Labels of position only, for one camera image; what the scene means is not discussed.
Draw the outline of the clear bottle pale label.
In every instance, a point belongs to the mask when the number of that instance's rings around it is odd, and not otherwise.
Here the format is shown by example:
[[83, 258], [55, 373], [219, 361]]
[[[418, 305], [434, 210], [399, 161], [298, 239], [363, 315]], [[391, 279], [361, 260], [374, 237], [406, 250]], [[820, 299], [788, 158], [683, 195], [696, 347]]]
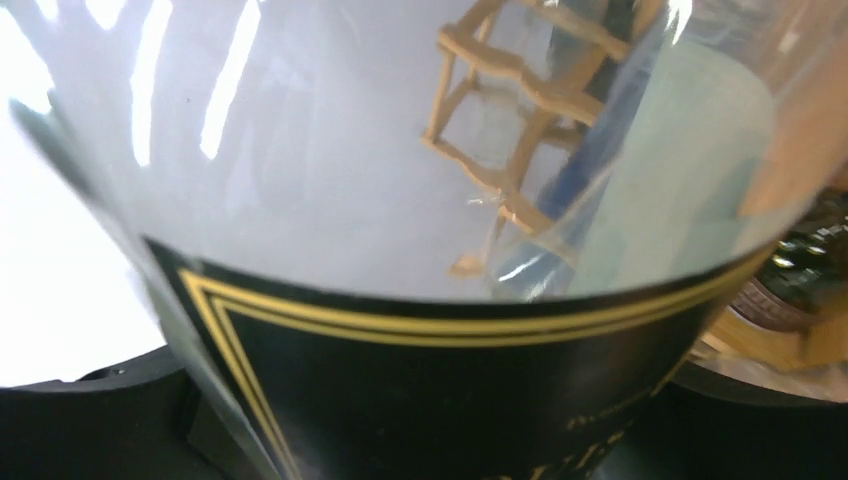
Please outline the clear bottle pale label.
[[739, 214], [774, 116], [768, 88], [741, 63], [691, 40], [665, 47], [567, 294], [678, 280], [774, 238], [789, 213]]

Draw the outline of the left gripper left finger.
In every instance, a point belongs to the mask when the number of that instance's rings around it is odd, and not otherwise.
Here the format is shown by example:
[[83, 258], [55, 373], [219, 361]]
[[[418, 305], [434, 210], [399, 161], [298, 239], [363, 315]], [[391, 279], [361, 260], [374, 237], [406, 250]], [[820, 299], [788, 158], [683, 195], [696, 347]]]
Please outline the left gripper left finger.
[[95, 370], [1, 391], [4, 479], [216, 479], [186, 439], [197, 392], [162, 347]]

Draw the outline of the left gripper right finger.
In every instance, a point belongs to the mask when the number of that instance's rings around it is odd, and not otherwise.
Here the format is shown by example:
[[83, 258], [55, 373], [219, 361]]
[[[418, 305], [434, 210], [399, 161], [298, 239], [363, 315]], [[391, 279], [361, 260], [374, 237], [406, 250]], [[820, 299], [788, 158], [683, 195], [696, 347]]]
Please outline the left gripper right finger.
[[599, 479], [844, 479], [847, 406], [687, 364], [596, 470]]

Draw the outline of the clear bottle black gold label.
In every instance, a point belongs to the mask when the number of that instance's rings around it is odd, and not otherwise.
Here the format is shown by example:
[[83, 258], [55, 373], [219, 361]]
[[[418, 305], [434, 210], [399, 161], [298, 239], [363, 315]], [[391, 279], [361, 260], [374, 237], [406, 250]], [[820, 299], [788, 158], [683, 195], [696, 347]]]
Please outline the clear bottle black gold label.
[[421, 141], [438, 31], [474, 2], [1, 5], [11, 117], [275, 479], [589, 477], [846, 162], [845, 2], [665, 1], [657, 60], [691, 40], [768, 88], [739, 214], [790, 222], [678, 280], [499, 299], [535, 238], [506, 224], [482, 275], [450, 275], [495, 206]]

